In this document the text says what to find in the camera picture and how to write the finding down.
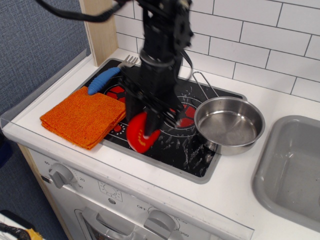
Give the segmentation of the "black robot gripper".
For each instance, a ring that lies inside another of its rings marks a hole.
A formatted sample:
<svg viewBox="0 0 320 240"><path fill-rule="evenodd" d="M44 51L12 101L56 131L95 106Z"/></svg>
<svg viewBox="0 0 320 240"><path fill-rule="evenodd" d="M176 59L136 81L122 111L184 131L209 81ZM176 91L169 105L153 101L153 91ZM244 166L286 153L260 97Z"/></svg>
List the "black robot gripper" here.
<svg viewBox="0 0 320 240"><path fill-rule="evenodd" d="M146 110L144 136L150 137L164 123L174 127L179 122L182 104L175 93L183 56L170 55L159 60L145 50L140 52L140 67L122 70L121 86L126 91L126 120Z"/></svg>

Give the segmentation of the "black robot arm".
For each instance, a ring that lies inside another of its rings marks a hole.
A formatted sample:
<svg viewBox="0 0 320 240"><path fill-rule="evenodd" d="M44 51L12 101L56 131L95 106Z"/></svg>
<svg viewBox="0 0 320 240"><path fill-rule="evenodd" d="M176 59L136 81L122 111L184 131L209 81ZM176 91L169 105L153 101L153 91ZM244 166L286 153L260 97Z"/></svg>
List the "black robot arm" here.
<svg viewBox="0 0 320 240"><path fill-rule="evenodd" d="M121 85L127 95L126 119L146 112L144 135L163 124L175 127L183 105L175 89L183 59L191 62L185 48L191 45L190 0L140 0L143 9L144 44L139 68L124 68Z"/></svg>

